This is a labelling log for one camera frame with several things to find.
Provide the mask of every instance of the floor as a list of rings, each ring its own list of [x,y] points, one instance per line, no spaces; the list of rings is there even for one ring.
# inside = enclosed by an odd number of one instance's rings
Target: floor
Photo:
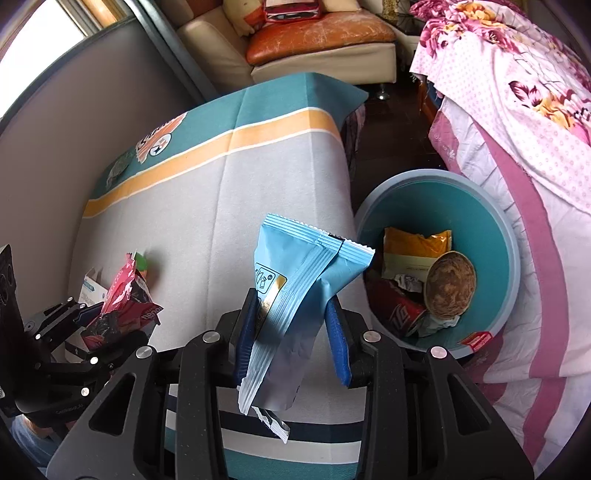
[[[351,182],[354,212],[374,188],[398,173],[417,168],[445,169],[427,138],[430,126],[418,110],[417,89],[411,75],[401,72],[398,81],[388,85],[388,100],[378,100],[376,87],[368,86],[365,126]]]

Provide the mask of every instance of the red can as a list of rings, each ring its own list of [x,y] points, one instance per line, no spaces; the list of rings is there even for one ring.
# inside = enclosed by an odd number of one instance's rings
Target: red can
[[[395,284],[384,278],[367,282],[369,306],[380,322],[397,337],[412,335],[427,314],[425,305],[409,299]]]

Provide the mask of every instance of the jeans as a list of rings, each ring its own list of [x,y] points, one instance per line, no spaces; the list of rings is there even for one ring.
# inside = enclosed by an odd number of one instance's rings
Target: jeans
[[[45,473],[49,460],[56,452],[59,444],[49,437],[37,436],[24,421],[24,415],[19,415],[12,422],[10,429],[18,446],[31,459],[33,464]]]

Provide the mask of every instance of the teal trash bin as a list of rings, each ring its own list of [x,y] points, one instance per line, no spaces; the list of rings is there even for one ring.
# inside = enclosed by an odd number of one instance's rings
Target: teal trash bin
[[[439,345],[461,358],[503,327],[519,289],[519,250],[503,210],[481,187],[448,171],[408,171],[365,199],[355,225],[358,241],[373,248],[381,247],[389,226],[424,236],[449,229],[452,249],[466,255],[476,270],[472,303],[457,326],[424,338],[396,339],[399,345],[421,351]]]

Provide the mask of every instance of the coconut shell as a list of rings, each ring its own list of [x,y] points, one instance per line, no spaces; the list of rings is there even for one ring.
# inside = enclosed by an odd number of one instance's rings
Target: coconut shell
[[[450,251],[429,269],[424,299],[427,309],[443,320],[461,315],[470,306],[476,290],[476,271],[465,255]]]

